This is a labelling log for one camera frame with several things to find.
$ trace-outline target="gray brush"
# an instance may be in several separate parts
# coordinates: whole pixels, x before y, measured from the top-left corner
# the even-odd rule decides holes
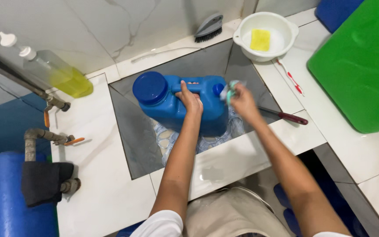
[[[222,32],[222,19],[223,15],[220,13],[209,16],[195,33],[195,42],[203,42],[220,34]]]

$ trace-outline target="toothbrush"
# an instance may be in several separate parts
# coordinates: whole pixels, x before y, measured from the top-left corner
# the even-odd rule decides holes
[[[283,64],[283,60],[282,60],[280,57],[277,57],[276,62],[277,62],[280,66],[283,67],[283,69],[284,69],[286,75],[291,79],[293,85],[295,86],[295,88],[296,88],[296,90],[299,92],[299,94],[301,94],[303,97],[305,97],[305,93],[304,93],[304,91],[302,90],[302,88],[300,87],[300,85],[298,85],[298,84],[296,83],[296,81],[293,79],[292,74],[289,73],[288,69],[287,69],[286,66]]]

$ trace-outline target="blue container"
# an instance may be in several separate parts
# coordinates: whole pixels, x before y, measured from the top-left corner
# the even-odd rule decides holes
[[[45,156],[37,155],[37,161]],[[21,193],[21,165],[24,154],[0,153],[0,237],[56,237],[55,205],[28,208]]]
[[[187,77],[163,76],[158,72],[141,74],[133,85],[134,96],[144,113],[169,129],[179,132],[187,110],[175,93],[181,91],[181,80],[198,82],[187,84],[187,88],[200,95],[203,102],[200,135],[219,136],[227,128],[228,109],[219,94],[226,82],[221,76]]]
[[[334,33],[362,2],[363,0],[322,0],[315,9],[315,15]]]

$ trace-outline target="knife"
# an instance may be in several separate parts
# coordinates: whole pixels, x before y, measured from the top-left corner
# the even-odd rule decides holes
[[[295,116],[295,115],[292,115],[292,114],[270,110],[270,109],[267,109],[267,108],[264,108],[264,107],[261,107],[261,106],[257,106],[257,108],[259,110],[263,110],[263,111],[275,114],[275,115],[279,116],[279,118],[281,118],[281,119],[285,119],[285,120],[292,121],[294,123],[302,124],[302,125],[307,125],[308,124],[308,120],[306,120],[304,118],[301,118],[301,117],[298,117],[298,116]]]

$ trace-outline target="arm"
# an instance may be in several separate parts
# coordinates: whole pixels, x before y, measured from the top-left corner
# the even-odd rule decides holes
[[[182,100],[187,109],[181,132],[176,140],[163,172],[161,185],[150,216],[161,210],[172,210],[178,213],[185,223],[187,215],[188,192],[192,168],[194,166],[195,146],[200,131],[203,103],[198,94],[192,94],[184,81],[181,81],[182,92],[176,96]]]
[[[312,237],[319,232],[350,235],[302,161],[294,156],[267,126],[255,106],[251,92],[241,84],[235,85],[235,89],[237,96],[231,99],[231,104],[254,127],[292,204],[303,235]]]

